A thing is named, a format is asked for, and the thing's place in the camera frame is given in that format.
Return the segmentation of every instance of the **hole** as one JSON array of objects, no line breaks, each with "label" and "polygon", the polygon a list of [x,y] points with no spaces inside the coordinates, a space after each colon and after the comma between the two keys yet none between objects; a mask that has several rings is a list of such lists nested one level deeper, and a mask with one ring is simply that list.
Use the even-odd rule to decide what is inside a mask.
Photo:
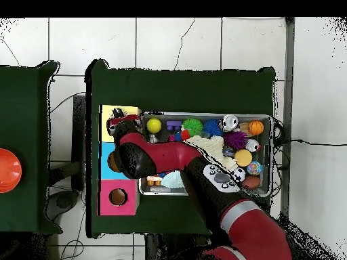
[{"label": "hole", "polygon": [[115,190],[112,190],[108,197],[110,202],[118,207],[127,202],[127,193],[123,188],[116,188]]},{"label": "hole", "polygon": [[114,171],[115,173],[119,172],[119,169],[117,167],[116,160],[115,160],[115,152],[111,152],[108,155],[107,165],[108,165],[108,167],[110,168],[111,171]]}]

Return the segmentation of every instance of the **green table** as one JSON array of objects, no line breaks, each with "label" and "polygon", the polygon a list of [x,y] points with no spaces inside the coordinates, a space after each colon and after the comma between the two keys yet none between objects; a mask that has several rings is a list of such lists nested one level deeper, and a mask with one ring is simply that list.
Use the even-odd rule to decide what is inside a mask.
[{"label": "green table", "polygon": [[86,141],[89,236],[117,233],[209,234],[187,196],[141,196],[135,216],[97,216],[99,105],[137,106],[144,111],[267,114],[272,116],[274,69],[209,72],[109,69],[94,60],[86,70]]},{"label": "green table", "polygon": [[36,68],[0,66],[0,148],[22,164],[22,178],[11,192],[0,194],[0,232],[61,233],[45,216],[47,164],[47,85],[58,64]]}]

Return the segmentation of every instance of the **blue block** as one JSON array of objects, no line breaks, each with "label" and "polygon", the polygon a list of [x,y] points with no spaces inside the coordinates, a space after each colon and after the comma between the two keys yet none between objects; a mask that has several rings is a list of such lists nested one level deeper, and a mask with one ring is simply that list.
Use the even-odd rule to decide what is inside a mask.
[{"label": "blue block", "polygon": [[101,143],[101,179],[128,179],[123,173],[115,173],[107,164],[108,155],[115,150],[114,143]]}]

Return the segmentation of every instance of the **gray box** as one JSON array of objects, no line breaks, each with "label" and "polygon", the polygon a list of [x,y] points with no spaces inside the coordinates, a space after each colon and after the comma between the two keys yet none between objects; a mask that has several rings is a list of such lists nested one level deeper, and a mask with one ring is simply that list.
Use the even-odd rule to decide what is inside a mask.
[{"label": "gray box", "polygon": [[[170,135],[175,134],[177,131],[168,131],[166,128],[167,121],[184,121],[188,118],[197,118],[202,123],[209,119],[221,119],[226,114],[208,114],[208,113],[183,113],[183,112],[158,112],[151,114],[145,112],[142,117],[142,133],[144,138],[148,140],[149,132],[146,128],[146,124],[150,118],[157,118],[161,121],[161,130],[156,134],[160,142],[166,142]],[[244,192],[255,194],[261,197],[270,195],[272,190],[272,163],[273,163],[273,137],[274,137],[274,125],[271,116],[263,114],[233,114],[237,116],[240,123],[249,122],[252,120],[259,120],[264,125],[264,131],[252,139],[256,139],[262,146],[258,152],[252,152],[252,159],[261,163],[264,167],[262,174],[260,175],[260,187],[247,191],[241,186],[240,188]],[[145,195],[162,195],[162,196],[187,196],[187,192],[184,188],[169,189],[164,186],[148,186],[146,178],[142,178],[139,182],[140,192]]]}]

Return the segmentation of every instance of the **blue ball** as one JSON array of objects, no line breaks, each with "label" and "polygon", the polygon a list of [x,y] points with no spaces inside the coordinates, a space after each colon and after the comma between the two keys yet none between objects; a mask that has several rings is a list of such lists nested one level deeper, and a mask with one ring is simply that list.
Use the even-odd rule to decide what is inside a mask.
[{"label": "blue ball", "polygon": [[205,131],[206,133],[209,133],[210,136],[213,135],[218,135],[218,136],[222,136],[223,135],[223,131],[220,129],[219,126],[219,120],[208,120],[205,122],[205,124],[203,125],[203,131]]}]

